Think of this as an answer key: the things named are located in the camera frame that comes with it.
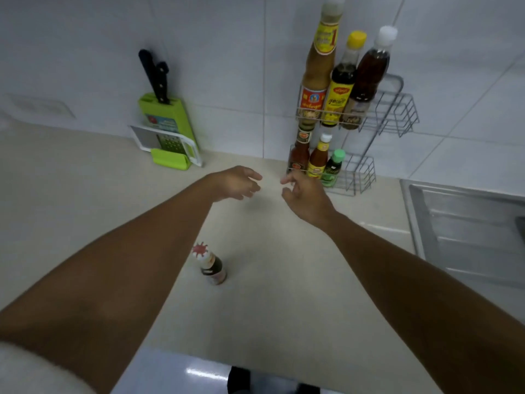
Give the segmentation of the person's left hand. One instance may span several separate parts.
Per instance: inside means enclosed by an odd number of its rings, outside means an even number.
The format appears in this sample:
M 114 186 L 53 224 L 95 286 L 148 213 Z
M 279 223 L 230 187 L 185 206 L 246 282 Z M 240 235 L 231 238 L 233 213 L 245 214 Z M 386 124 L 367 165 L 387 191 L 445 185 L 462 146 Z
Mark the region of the person's left hand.
M 228 198 L 244 199 L 240 196 L 240 166 L 210 173 L 204 178 L 206 188 L 211 193 L 214 203 Z

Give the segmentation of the person's right hand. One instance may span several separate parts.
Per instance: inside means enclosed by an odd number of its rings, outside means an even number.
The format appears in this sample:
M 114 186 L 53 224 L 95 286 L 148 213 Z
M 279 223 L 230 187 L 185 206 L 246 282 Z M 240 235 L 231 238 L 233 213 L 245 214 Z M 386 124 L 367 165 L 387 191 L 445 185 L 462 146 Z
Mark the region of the person's right hand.
M 297 170 L 288 173 L 280 183 L 294 191 L 296 200 L 285 202 L 298 218 L 327 231 L 338 212 L 321 183 Z

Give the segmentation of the person's right forearm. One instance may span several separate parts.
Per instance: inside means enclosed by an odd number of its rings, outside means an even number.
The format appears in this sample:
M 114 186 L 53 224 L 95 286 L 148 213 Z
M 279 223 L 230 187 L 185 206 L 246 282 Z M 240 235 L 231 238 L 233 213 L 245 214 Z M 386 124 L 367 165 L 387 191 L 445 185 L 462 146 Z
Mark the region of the person's right forearm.
M 319 228 L 444 394 L 525 394 L 524 324 L 339 212 Z

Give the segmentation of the person's left forearm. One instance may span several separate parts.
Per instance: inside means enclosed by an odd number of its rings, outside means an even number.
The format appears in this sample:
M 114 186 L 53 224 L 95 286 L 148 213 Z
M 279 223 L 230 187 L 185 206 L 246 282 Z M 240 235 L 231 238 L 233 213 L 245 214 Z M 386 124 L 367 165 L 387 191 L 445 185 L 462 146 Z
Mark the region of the person's left forearm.
M 0 340 L 109 394 L 166 301 L 212 204 L 209 175 L 56 266 L 0 312 Z

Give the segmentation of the small red chili sauce bottle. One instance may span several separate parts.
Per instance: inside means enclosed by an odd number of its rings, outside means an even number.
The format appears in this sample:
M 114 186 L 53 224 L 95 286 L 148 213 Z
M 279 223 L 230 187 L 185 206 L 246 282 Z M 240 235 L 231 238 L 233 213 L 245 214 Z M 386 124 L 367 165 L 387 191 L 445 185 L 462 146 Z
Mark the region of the small red chili sauce bottle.
M 310 158 L 310 140 L 314 126 L 298 127 L 296 140 L 290 149 L 287 173 L 294 170 L 306 173 Z

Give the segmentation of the small orange sauce bottle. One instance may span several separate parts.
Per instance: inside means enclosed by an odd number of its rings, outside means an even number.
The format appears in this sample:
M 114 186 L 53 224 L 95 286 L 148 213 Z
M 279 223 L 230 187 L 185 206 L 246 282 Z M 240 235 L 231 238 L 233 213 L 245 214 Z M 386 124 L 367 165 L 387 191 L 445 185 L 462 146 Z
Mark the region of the small orange sauce bottle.
M 331 133 L 322 133 L 317 147 L 311 153 L 306 169 L 306 175 L 319 179 L 325 170 L 329 158 L 329 146 L 332 139 Z

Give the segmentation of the small green-capped bottle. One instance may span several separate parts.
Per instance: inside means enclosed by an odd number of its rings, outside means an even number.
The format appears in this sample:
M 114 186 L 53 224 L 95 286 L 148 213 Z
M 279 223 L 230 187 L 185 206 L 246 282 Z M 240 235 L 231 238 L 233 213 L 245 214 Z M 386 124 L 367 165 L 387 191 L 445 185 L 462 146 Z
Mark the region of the small green-capped bottle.
M 335 185 L 344 160 L 345 151 L 343 149 L 333 151 L 320 178 L 321 184 L 324 187 L 333 187 Z

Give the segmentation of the small red-capped sauce bottle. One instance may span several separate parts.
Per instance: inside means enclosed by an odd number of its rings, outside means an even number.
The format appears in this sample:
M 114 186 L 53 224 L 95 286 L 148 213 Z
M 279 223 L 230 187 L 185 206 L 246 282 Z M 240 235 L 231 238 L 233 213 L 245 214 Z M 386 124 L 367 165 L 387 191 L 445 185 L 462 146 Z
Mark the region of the small red-capped sauce bottle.
M 217 257 L 204 242 L 196 242 L 191 252 L 198 262 L 201 274 L 212 284 L 220 285 L 227 278 L 227 271 L 223 262 Z

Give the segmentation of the green knife block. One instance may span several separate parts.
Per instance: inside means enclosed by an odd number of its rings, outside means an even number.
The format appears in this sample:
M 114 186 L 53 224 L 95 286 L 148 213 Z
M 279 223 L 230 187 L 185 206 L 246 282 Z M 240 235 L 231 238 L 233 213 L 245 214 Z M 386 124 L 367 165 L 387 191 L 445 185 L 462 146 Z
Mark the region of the green knife block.
M 154 93 L 146 93 L 141 96 L 138 100 L 138 105 L 144 115 L 145 123 L 138 126 L 148 126 L 180 133 L 196 142 L 193 129 L 181 100 L 177 98 L 169 99 L 170 105 L 164 105 L 157 101 Z

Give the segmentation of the white-framed grater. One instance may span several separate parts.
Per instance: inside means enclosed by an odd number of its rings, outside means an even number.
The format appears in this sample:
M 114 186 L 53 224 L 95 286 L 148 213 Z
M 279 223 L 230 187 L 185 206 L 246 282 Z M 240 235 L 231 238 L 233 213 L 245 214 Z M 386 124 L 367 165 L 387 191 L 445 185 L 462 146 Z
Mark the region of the white-framed grater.
M 203 160 L 196 142 L 180 133 L 148 126 L 130 125 L 137 146 L 152 154 L 154 163 L 186 171 L 191 165 L 203 167 Z

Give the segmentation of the yellow-capped dark sauce bottle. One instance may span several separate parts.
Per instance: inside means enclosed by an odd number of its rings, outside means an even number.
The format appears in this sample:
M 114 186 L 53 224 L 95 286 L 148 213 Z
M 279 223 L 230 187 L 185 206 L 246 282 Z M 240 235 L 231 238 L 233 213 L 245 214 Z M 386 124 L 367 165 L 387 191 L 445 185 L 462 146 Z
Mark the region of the yellow-capped dark sauce bottle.
M 342 117 L 356 81 L 357 66 L 366 40 L 367 34 L 357 30 L 351 32 L 347 38 L 345 52 L 331 72 L 331 82 L 321 117 L 321 125 L 324 127 L 332 128 L 338 125 Z

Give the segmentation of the tall light brown sauce bottle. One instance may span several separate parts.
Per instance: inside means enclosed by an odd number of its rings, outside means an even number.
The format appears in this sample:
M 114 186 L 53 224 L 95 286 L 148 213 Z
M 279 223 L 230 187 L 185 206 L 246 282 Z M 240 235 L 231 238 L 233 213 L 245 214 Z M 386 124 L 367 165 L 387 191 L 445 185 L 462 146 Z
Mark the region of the tall light brown sauce bottle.
M 346 0 L 325 0 L 305 63 L 297 109 L 299 129 L 311 132 L 319 121 L 331 83 L 339 24 Z

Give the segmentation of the white-capped brown sauce bottle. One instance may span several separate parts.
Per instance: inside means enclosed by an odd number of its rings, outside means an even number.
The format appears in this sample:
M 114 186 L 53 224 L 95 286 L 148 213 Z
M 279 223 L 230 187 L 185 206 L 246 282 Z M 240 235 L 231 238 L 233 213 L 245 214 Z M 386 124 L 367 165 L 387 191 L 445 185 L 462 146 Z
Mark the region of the white-capped brown sauce bottle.
M 362 57 L 356 70 L 354 86 L 340 118 L 342 128 L 356 130 L 364 122 L 378 86 L 388 70 L 390 51 L 397 35 L 397 27 L 382 26 L 374 45 Z

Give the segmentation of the stainless steel sink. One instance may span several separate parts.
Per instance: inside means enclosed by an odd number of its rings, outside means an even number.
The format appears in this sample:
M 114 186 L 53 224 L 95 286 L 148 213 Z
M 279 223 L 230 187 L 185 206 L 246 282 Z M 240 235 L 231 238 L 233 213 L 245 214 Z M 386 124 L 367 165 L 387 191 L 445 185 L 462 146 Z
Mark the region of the stainless steel sink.
M 525 290 L 525 196 L 400 185 L 419 257 L 459 280 Z

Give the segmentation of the white sleeve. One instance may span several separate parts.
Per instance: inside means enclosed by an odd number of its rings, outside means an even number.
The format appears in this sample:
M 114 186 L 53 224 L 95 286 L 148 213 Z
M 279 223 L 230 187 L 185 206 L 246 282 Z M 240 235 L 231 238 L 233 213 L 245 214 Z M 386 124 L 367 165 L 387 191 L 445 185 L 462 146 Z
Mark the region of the white sleeve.
M 0 394 L 95 394 L 73 373 L 13 344 L 0 342 Z

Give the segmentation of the black-handled knife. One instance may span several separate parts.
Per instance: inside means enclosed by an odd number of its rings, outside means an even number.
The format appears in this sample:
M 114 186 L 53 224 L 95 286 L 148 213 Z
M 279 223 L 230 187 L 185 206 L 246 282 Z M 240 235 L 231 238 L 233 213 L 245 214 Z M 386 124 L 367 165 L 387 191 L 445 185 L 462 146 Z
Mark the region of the black-handled knife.
M 148 77 L 150 85 L 152 86 L 157 101 L 160 104 L 170 105 L 167 86 L 169 67 L 167 63 L 165 61 L 156 63 L 154 61 L 153 54 L 147 49 L 141 49 L 139 51 L 139 59 Z

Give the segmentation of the white wall outlet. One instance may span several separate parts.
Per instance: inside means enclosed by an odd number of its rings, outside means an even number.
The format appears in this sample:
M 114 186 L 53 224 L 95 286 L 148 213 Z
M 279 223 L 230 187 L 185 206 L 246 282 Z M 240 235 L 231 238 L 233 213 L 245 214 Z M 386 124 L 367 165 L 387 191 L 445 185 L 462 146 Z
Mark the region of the white wall outlet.
M 76 119 L 70 108 L 59 100 L 36 98 L 12 93 L 6 94 L 6 98 L 8 98 L 18 110 L 26 113 L 54 118 Z

